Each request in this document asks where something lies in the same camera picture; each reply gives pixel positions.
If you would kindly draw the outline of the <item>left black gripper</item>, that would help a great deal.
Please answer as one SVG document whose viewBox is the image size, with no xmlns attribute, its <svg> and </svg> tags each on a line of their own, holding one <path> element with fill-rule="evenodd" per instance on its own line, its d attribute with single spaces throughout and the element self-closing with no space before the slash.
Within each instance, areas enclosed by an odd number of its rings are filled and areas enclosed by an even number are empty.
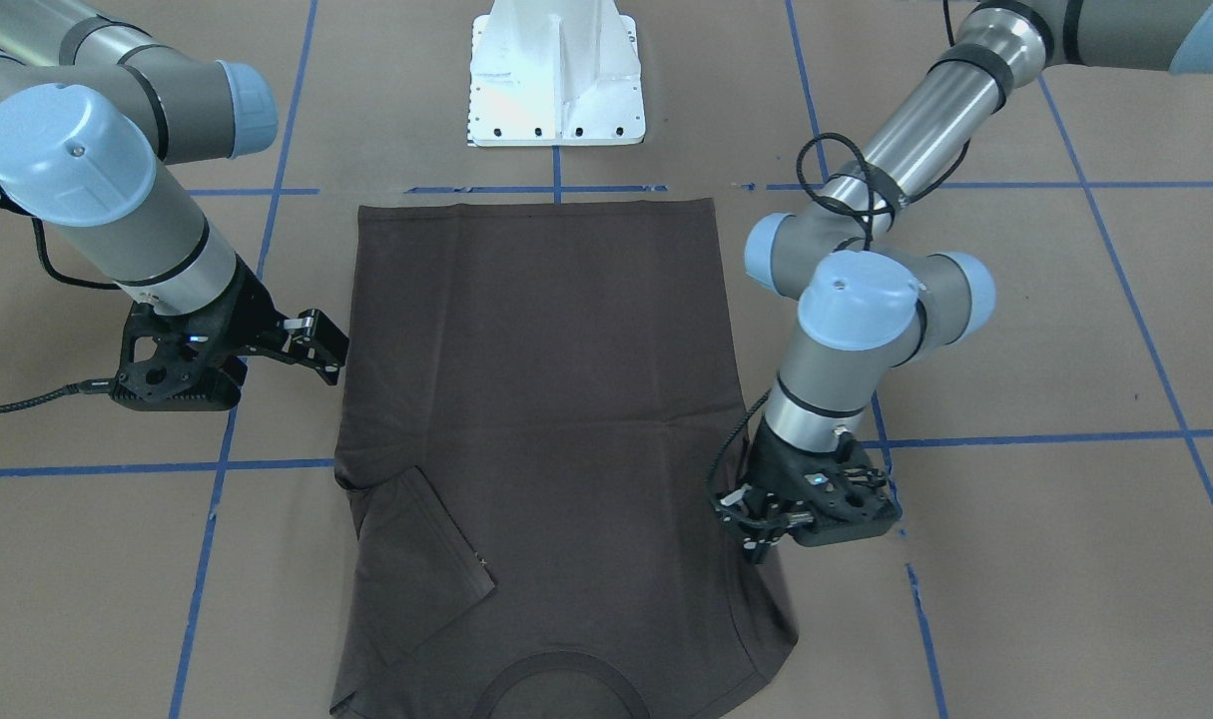
<svg viewBox="0 0 1213 719">
<path fill-rule="evenodd" d="M 762 420 L 748 451 L 744 485 L 714 491 L 717 524 L 742 546 L 748 564 L 761 565 L 795 527 L 815 523 L 811 510 L 801 509 L 803 474 L 836 466 L 858 464 L 858 441 L 839 429 L 828 451 L 796 447 Z"/>
</svg>

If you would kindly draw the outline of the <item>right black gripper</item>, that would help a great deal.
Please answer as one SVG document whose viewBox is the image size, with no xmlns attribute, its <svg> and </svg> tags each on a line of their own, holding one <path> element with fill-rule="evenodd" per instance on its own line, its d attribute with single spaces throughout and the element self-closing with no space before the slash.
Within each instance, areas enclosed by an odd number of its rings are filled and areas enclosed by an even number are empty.
<svg viewBox="0 0 1213 719">
<path fill-rule="evenodd" d="M 351 337 L 321 310 L 296 318 L 279 313 L 249 268 L 237 268 L 212 304 L 182 316 L 152 314 L 150 323 L 147 337 L 156 341 L 164 360 L 184 364 L 186 372 L 223 367 L 232 356 L 269 356 L 304 365 L 328 386 L 337 386 L 351 350 Z"/>
</svg>

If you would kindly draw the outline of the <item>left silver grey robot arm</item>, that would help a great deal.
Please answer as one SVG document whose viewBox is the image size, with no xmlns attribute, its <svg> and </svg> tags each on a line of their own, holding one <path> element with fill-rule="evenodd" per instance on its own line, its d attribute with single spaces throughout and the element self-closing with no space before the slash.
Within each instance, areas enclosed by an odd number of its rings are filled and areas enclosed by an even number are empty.
<svg viewBox="0 0 1213 719">
<path fill-rule="evenodd" d="M 890 240 L 975 253 L 1000 306 L 882 390 L 907 527 L 788 546 L 790 581 L 1213 584 L 1213 76 L 1050 70 Z"/>
</svg>

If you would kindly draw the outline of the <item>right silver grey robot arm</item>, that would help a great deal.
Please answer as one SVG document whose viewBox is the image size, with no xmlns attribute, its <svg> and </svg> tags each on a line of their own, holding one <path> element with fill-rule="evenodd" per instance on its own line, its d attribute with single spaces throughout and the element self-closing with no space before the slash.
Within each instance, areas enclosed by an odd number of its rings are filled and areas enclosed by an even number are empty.
<svg viewBox="0 0 1213 719">
<path fill-rule="evenodd" d="M 0 192 L 130 297 L 118 381 L 146 403 L 241 386 L 247 355 L 338 380 L 346 335 L 279 313 L 171 170 L 263 152 L 278 126 L 254 67 L 192 59 L 82 1 L 0 1 Z"/>
</svg>

